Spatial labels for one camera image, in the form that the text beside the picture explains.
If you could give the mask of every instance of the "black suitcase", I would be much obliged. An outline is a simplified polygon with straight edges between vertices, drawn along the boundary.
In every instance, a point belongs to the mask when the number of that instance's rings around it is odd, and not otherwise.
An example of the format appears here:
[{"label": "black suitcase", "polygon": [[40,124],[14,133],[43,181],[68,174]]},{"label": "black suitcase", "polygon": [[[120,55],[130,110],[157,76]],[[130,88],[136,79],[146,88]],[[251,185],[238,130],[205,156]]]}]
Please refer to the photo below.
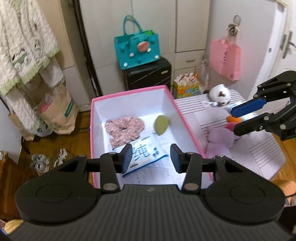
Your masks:
[{"label": "black suitcase", "polygon": [[166,85],[170,89],[171,64],[163,57],[158,61],[123,71],[126,90],[140,89],[156,85]]}]

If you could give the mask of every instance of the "green sponge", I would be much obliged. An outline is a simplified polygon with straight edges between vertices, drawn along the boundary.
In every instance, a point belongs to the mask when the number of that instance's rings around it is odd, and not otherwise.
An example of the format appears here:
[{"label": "green sponge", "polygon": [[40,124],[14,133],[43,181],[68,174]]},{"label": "green sponge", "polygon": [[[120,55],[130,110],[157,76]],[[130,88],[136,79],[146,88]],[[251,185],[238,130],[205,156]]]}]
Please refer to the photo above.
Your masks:
[{"label": "green sponge", "polygon": [[154,130],[157,135],[161,136],[170,125],[170,119],[165,115],[159,115],[154,122]]}]

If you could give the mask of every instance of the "doorframe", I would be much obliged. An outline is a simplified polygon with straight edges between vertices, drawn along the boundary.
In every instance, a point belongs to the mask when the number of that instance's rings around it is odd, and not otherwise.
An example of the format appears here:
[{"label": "doorframe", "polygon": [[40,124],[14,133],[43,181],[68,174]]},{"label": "doorframe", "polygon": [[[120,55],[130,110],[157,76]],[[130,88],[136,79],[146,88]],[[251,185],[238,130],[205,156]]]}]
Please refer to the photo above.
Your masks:
[{"label": "doorframe", "polygon": [[283,31],[283,36],[284,34],[287,36],[285,39],[285,43],[283,44],[283,49],[278,49],[278,53],[276,56],[276,59],[274,61],[274,64],[272,66],[269,78],[272,78],[273,76],[275,76],[277,69],[279,68],[280,62],[283,59],[283,55],[284,55],[284,51],[287,47],[288,44],[288,36],[289,36],[289,32],[291,29],[291,22],[292,22],[292,14],[293,14],[293,8],[292,8],[292,4],[293,4],[293,0],[287,0],[289,7],[287,8],[287,13],[286,13],[286,20],[285,20],[285,25],[284,25],[284,31]]},{"label": "doorframe", "polygon": [[280,50],[280,45],[282,42],[283,34],[286,31],[285,28],[287,25],[287,18],[289,16],[289,8],[284,8],[277,2],[274,2],[274,4],[275,15],[270,40],[266,49],[263,64],[258,73],[257,79],[255,80],[254,86],[248,96],[248,100],[253,98],[253,94],[256,93],[256,91],[258,90],[258,85],[270,79],[270,76],[272,76],[275,68],[275,63],[277,64],[277,66],[279,66],[279,63],[277,63],[277,61],[279,61],[281,57],[278,57],[278,55],[283,55],[283,51]]}]

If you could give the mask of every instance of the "lined paper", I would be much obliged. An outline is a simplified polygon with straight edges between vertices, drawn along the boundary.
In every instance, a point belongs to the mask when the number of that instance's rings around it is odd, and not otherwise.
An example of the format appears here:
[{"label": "lined paper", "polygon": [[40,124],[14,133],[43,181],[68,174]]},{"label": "lined paper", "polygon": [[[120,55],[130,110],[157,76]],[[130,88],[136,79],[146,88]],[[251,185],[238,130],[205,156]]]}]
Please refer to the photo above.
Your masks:
[{"label": "lined paper", "polygon": [[[175,102],[205,152],[209,127],[225,126],[226,117],[229,115],[225,108],[239,101],[244,102],[245,99],[237,91],[230,90],[230,102],[223,107],[207,106],[208,104],[202,103],[203,101],[210,101],[207,94],[179,99]],[[232,155],[230,159],[266,179],[272,178],[285,163],[285,155],[276,140],[271,133],[264,130],[242,136],[230,148],[230,153]]]}]

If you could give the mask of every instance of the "white plush toy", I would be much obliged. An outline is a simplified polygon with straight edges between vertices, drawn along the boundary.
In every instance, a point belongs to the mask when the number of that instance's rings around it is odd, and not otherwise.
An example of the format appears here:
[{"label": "white plush toy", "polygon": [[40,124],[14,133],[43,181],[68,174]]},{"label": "white plush toy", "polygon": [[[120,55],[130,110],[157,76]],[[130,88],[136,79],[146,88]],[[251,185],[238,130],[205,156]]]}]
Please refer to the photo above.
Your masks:
[{"label": "white plush toy", "polygon": [[212,88],[209,92],[209,98],[220,105],[226,105],[230,100],[229,89],[225,85],[220,84]]}]

